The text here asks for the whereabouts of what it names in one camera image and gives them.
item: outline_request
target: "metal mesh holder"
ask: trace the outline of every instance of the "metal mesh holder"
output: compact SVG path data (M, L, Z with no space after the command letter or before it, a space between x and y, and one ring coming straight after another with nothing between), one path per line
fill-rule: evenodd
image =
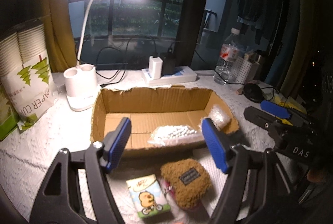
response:
M245 83L251 81L259 67L259 63L251 63L238 57L236 62L231 68L231 74L234 76L237 83Z

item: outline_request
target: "white lamp base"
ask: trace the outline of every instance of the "white lamp base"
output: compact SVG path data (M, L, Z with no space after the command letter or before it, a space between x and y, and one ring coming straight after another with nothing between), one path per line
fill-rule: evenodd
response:
M89 95L85 95L85 96L81 95L81 96L76 96L76 97L70 97L70 96L66 95L69 106L74 111L83 111L88 108L91 108L94 105L97 95L100 90L101 90L101 86L97 85L96 90L92 91Z
M97 84L96 67L85 63L64 72L68 103L74 111L92 107L101 86Z

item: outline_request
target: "cartoon chick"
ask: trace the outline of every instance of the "cartoon chick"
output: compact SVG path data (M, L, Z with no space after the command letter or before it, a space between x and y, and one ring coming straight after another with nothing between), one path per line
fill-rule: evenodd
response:
M149 208L151 210L152 206L156 203L154 195L147 191L139 194L139 200L141 201L142 207Z

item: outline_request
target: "blue gripper pad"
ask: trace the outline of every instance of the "blue gripper pad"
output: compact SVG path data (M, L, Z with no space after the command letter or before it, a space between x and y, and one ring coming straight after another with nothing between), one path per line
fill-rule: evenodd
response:
M228 174L231 167L227 162L227 155L229 155L231 150L226 134L219 132L209 118L203 120L201 129L216 167L224 174Z
M260 103L260 107L262 110L267 111L268 113L279 117L281 119L289 119L290 118L290 113L288 110L284 107L281 107L275 103L272 103L270 101L262 101Z
M131 131L130 119L124 117L116 130L109 132L104 138L103 158L106 161L105 169L107 173L118 167Z

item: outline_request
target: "black round object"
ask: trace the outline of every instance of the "black round object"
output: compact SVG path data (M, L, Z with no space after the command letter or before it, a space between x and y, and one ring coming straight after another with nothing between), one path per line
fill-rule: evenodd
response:
M263 100L265 100L261 88L256 84L245 84L243 88L243 93L247 99L254 103L261 103Z

